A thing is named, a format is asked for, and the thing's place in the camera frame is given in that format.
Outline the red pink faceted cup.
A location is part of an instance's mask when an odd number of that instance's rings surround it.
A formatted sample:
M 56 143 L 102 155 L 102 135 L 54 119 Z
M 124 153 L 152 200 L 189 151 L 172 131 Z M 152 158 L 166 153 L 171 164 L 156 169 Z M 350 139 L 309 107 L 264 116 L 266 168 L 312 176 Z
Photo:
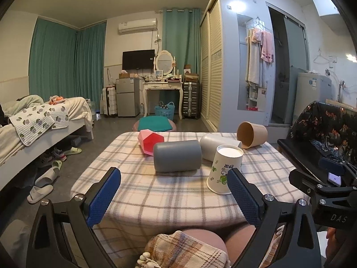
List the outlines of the red pink faceted cup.
M 165 138 L 162 135 L 149 129 L 141 130 L 137 139 L 142 151 L 146 155 L 153 155 L 154 145 L 165 141 Z

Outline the white slipper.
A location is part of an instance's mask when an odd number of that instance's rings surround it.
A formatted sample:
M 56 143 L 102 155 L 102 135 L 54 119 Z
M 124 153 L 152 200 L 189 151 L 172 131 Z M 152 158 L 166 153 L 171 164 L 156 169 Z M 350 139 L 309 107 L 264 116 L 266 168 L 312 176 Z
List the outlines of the white slipper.
M 35 186 L 42 188 L 48 184 L 52 184 L 59 176 L 59 172 L 60 169 L 58 167 L 51 167 L 35 181 Z
M 27 201 L 33 205 L 47 197 L 52 191 L 53 186 L 51 184 L 48 184 L 42 188 L 33 186 L 30 190 L 29 195 L 27 196 Z

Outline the water jug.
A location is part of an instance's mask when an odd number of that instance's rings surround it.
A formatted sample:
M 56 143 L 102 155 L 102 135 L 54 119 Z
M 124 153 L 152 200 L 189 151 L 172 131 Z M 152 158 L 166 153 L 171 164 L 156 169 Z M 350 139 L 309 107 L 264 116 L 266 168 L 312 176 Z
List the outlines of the water jug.
M 89 109 L 91 110 L 91 115 L 92 115 L 92 120 L 95 120 L 96 118 L 96 111 L 95 111 L 95 102 L 92 101 L 91 99 L 85 99 Z

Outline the silver mini fridge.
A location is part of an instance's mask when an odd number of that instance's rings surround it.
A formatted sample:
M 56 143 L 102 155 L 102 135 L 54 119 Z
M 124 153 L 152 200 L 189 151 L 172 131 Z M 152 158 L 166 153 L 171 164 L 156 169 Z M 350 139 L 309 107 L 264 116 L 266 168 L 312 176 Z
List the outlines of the silver mini fridge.
M 140 83 L 136 78 L 116 79 L 117 114 L 136 117 L 140 112 Z

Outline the teal curtain left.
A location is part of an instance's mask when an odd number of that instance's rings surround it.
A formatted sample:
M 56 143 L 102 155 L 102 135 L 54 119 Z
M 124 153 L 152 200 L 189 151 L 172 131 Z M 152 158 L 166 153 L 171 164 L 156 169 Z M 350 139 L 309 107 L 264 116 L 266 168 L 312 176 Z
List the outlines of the teal curtain left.
M 83 97 L 100 108 L 104 75 L 106 22 L 75 30 L 42 18 L 33 32 L 29 93 L 48 100 Z

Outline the green slipper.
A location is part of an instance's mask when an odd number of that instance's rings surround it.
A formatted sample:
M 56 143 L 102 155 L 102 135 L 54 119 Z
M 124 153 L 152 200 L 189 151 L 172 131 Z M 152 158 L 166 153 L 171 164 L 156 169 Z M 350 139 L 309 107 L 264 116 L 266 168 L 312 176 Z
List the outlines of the green slipper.
M 64 155 L 69 156 L 69 155 L 77 155 L 82 152 L 81 148 L 78 147 L 71 147 L 69 150 L 64 151 Z

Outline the black patterned bag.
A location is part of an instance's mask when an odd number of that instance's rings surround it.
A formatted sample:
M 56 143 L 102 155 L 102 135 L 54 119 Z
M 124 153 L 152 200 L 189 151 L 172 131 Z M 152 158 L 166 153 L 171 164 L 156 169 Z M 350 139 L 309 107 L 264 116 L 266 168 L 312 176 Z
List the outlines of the black patterned bag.
M 287 139 L 297 144 L 316 141 L 338 159 L 356 165 L 356 111 L 314 101 L 295 120 Z

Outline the teal laundry basket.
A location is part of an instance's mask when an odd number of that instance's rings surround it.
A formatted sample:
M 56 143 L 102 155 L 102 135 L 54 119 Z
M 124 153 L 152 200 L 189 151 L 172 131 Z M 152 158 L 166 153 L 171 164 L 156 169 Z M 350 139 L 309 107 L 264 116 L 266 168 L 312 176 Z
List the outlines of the teal laundry basket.
M 162 101 L 159 102 L 159 105 L 155 106 L 155 115 L 166 117 L 169 120 L 174 119 L 175 105 L 173 102 L 164 104 Z

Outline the plaid blanket tablecloth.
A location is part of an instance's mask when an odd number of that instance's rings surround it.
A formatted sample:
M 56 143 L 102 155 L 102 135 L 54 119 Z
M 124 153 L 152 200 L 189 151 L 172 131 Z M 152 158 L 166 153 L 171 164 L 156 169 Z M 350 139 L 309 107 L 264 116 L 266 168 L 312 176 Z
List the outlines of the plaid blanket tablecloth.
M 229 231 L 245 222 L 232 195 L 218 195 L 206 185 L 212 162 L 193 171 L 156 174 L 152 156 L 142 152 L 138 132 L 116 137 L 79 176 L 70 198 L 85 194 L 110 167 L 121 171 L 121 184 L 105 216 L 93 230 L 117 267 L 134 267 L 135 257 L 157 234 L 186 228 Z M 244 150 L 242 173 L 262 194 L 279 201 L 306 199 L 289 183 L 295 169 L 271 144 Z

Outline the beige brown cup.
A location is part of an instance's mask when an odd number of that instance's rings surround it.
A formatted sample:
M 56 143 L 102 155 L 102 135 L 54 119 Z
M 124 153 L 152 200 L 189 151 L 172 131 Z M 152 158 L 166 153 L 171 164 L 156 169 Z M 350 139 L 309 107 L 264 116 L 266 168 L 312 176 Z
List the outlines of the beige brown cup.
M 263 125 L 242 122 L 237 129 L 237 140 L 242 142 L 244 149 L 257 147 L 268 140 L 268 130 Z

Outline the leaf patterned white blanket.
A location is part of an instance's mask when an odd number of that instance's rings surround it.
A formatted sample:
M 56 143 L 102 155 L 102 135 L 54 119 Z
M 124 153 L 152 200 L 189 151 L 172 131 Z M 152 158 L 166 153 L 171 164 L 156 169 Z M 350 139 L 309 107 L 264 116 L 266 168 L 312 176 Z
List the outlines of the leaf patterned white blanket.
M 43 104 L 22 109 L 12 115 L 9 121 L 14 126 L 21 142 L 29 147 L 48 130 L 67 128 L 69 125 L 68 107 L 64 103 Z

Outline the black television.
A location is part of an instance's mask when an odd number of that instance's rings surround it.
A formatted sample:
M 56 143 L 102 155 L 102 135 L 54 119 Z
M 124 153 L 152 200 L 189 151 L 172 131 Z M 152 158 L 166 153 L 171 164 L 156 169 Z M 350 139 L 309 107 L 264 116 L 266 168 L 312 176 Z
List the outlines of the black television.
M 122 54 L 123 70 L 149 70 L 154 66 L 154 50 L 124 51 Z

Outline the dark grey cup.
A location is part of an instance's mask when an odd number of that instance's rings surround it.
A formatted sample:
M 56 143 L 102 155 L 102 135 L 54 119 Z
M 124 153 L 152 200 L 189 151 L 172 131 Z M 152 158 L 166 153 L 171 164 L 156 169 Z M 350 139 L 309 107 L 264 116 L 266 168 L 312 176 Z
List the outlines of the dark grey cup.
M 156 173 L 199 170 L 201 147 L 197 140 L 157 143 L 153 149 Z

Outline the white hanging towel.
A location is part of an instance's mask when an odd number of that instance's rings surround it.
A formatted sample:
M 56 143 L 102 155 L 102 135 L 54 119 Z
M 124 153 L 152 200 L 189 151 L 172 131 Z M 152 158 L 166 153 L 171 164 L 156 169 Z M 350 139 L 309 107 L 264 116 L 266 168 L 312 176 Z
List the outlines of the white hanging towel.
M 246 37 L 247 70 L 245 80 L 250 85 L 263 86 L 263 61 L 261 59 L 262 31 L 258 27 L 250 28 Z

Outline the teal curtain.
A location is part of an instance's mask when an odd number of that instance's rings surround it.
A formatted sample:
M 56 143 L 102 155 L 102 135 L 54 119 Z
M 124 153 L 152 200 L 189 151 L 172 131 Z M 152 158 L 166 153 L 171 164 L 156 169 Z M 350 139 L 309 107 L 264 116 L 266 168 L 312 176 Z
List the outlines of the teal curtain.
M 48 100 L 83 97 L 100 108 L 104 75 L 106 22 L 75 30 L 42 18 L 33 32 L 29 93 Z
M 199 8 L 163 10 L 162 49 L 176 58 L 180 72 L 185 65 L 191 66 L 192 73 L 200 72 L 200 21 Z

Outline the striped suitcase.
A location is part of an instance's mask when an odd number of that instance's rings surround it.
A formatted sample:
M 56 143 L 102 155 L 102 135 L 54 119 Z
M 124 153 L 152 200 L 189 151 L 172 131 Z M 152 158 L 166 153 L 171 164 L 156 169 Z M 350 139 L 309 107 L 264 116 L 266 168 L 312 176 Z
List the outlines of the striped suitcase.
M 116 88 L 107 86 L 102 89 L 101 112 L 104 115 L 117 115 Z

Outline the white paper cup green print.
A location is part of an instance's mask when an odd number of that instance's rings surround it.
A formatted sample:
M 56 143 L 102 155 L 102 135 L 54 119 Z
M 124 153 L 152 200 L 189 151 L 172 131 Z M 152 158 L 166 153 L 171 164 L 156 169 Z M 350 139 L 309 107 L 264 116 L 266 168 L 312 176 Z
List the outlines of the white paper cup green print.
M 228 144 L 221 144 L 216 148 L 211 171 L 207 177 L 207 187 L 219 195 L 230 194 L 228 188 L 228 171 L 232 168 L 241 168 L 243 150 Z

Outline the teal cushion stool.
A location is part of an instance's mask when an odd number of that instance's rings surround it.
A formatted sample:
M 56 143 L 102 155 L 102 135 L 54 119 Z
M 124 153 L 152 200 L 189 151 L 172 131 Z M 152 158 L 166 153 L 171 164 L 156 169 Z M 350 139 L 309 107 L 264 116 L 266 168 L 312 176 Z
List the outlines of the teal cushion stool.
M 151 130 L 154 132 L 176 131 L 176 125 L 172 120 L 163 116 L 152 115 L 140 118 L 133 125 L 133 131 Z

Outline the white wardrobe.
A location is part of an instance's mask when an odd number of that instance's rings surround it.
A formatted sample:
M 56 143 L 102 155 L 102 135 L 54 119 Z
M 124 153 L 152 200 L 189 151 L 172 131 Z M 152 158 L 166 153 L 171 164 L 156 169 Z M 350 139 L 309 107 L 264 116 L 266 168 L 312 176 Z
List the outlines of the white wardrobe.
M 246 82 L 250 28 L 274 35 L 274 61 L 263 61 L 263 86 Z M 211 131 L 249 121 L 292 123 L 297 74 L 309 68 L 302 7 L 294 0 L 209 0 L 201 23 L 201 117 Z

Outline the teal curtain centre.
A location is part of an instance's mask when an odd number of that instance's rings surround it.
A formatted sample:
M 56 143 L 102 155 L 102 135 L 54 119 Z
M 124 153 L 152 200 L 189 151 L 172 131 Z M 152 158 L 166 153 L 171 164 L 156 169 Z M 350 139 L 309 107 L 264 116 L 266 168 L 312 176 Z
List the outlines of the teal curtain centre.
M 180 72 L 185 65 L 191 66 L 192 73 L 200 72 L 200 21 L 199 8 L 163 10 L 162 49 L 176 58 Z

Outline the white dressing table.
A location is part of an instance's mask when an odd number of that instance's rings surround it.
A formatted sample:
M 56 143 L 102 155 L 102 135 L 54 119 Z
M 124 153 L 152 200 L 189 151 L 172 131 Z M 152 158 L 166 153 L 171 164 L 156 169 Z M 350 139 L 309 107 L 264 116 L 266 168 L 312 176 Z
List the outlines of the white dressing table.
M 144 105 L 144 117 L 148 115 L 148 95 L 149 90 L 177 90 L 179 92 L 179 104 L 178 104 L 178 114 L 180 120 L 182 120 L 182 103 L 183 103 L 183 83 L 181 81 L 173 82 L 144 82 L 143 83 L 143 105 Z

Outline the black chair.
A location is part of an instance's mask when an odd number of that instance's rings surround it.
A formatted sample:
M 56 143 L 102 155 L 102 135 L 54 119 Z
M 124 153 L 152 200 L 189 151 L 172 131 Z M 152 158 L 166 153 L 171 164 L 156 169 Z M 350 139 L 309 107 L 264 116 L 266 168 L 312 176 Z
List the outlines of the black chair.
M 277 143 L 280 151 L 287 156 L 298 170 L 314 176 L 323 183 L 327 183 L 327 171 L 318 165 L 322 155 L 310 141 L 297 143 L 285 138 L 278 139 Z

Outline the white washing machine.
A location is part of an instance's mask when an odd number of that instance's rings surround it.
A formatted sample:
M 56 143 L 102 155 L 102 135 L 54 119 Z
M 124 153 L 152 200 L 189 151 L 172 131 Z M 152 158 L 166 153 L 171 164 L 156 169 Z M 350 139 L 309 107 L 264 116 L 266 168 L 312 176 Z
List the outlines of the white washing machine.
M 332 81 L 329 77 L 315 73 L 299 73 L 293 123 L 310 103 L 325 102 L 326 99 L 332 100 Z

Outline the white air conditioner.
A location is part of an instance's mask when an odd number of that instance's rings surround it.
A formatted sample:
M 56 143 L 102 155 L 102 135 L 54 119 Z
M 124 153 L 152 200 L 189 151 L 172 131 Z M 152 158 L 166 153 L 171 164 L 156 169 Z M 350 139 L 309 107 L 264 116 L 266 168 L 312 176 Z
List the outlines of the white air conditioner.
M 157 30 L 157 19 L 139 19 L 134 21 L 122 22 L 118 25 L 119 35 L 128 33 L 138 33 Z

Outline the pink hanging towel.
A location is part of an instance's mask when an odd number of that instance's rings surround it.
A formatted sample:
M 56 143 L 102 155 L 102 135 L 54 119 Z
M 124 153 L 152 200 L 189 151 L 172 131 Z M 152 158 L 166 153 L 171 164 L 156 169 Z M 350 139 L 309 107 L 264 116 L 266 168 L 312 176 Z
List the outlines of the pink hanging towel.
M 274 35 L 258 27 L 253 29 L 252 42 L 261 45 L 261 59 L 267 63 L 274 61 Z

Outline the bed with beige bedding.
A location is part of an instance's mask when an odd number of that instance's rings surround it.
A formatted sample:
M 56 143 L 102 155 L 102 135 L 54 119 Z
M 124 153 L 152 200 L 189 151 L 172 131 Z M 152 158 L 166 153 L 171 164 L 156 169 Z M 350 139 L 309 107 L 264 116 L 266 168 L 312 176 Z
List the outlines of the bed with beige bedding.
M 38 95 L 1 106 L 6 125 L 1 125 L 1 188 L 21 170 L 66 136 L 85 128 L 93 139 L 93 118 L 83 97 L 52 105 Z

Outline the oval vanity mirror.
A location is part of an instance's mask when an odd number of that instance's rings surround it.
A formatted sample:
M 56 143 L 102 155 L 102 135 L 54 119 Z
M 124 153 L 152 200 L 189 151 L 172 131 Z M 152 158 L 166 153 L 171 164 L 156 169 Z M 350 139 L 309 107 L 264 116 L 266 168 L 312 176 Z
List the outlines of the oval vanity mirror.
M 155 70 L 162 72 L 164 76 L 173 70 L 174 58 L 167 50 L 162 50 L 155 58 Z

